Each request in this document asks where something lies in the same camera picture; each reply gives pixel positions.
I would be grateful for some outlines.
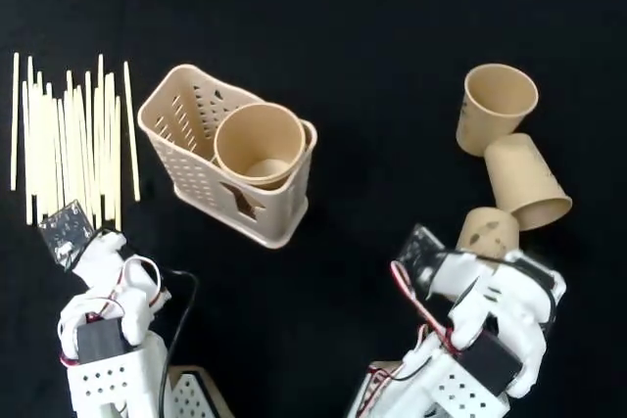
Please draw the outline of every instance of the basket hole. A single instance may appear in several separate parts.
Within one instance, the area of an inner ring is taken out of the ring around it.
[[[251,219],[257,221],[257,211],[259,209],[265,209],[265,206],[262,205],[259,201],[257,201],[252,196],[246,196],[242,193],[242,190],[236,188],[228,183],[220,182],[222,187],[233,195],[235,198],[235,205],[237,206],[237,210],[240,214],[250,217]]]

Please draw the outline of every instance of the brown paper cup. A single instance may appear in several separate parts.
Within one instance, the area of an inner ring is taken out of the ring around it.
[[[278,188],[305,152],[298,117],[285,107],[241,107],[219,125],[214,140],[218,165],[231,177],[260,188]]]
[[[572,208],[551,169],[527,134],[504,136],[485,152],[497,207],[530,230],[550,224]]]
[[[518,231],[518,221],[508,212],[496,208],[473,209],[463,222],[457,248],[503,258],[518,248]]]
[[[538,104],[538,88],[521,70],[485,64],[464,81],[457,140],[469,154],[482,157],[486,147],[513,132]]]

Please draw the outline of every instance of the black fabric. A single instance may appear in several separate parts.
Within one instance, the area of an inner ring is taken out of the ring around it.
[[[541,98],[522,129],[574,208],[522,234],[568,292],[539,384],[508,416],[622,409],[624,0],[0,0],[0,11],[4,415],[69,416],[55,326],[83,291],[25,227],[23,191],[8,191],[15,50],[57,91],[103,52],[118,78],[130,60],[138,106],[192,63],[315,123],[311,208],[279,251],[180,202],[141,133],[140,204],[124,172],[130,243],[203,283],[175,362],[207,367],[241,418],[341,417],[370,360],[414,345],[416,314],[388,261],[415,222],[453,245],[465,214],[493,204],[484,163],[455,140],[462,81],[481,63],[523,68]],[[174,299],[155,324],[166,341],[189,293],[168,283]]]

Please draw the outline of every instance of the robotic hand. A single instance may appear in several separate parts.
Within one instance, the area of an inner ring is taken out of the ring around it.
[[[40,230],[55,261],[88,288],[62,310],[57,327],[76,416],[157,418],[160,403],[162,416],[176,416],[164,372],[168,351],[149,331],[171,298],[156,263],[121,255],[128,251],[124,236],[94,231],[78,203],[46,219]]]
[[[507,396],[529,393],[566,290],[559,273],[519,250],[504,259],[448,251],[420,225],[391,270],[427,323],[401,364],[370,367],[350,418],[500,418]],[[453,328],[416,292],[455,300]],[[423,338],[427,326],[433,333]]]

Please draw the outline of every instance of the perforated plastic part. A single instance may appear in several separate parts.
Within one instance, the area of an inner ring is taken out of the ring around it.
[[[193,374],[183,374],[180,377],[172,392],[172,399],[177,418],[219,418],[212,411]]]
[[[506,400],[490,394],[448,354],[441,354],[433,369],[438,378],[428,391],[453,418],[501,418],[509,411]]]
[[[268,248],[285,245],[308,207],[307,183],[314,126],[302,121],[307,149],[294,172],[276,190],[237,181],[215,163],[214,137],[219,123],[242,105],[264,100],[221,82],[189,65],[171,70],[139,110],[148,135],[185,203],[215,217]]]
[[[137,350],[102,361],[68,368],[72,407],[82,417],[101,416],[98,409],[110,403],[126,403],[129,416],[157,417],[158,390],[166,359],[161,337],[148,332]],[[166,416],[173,416],[169,385]]]

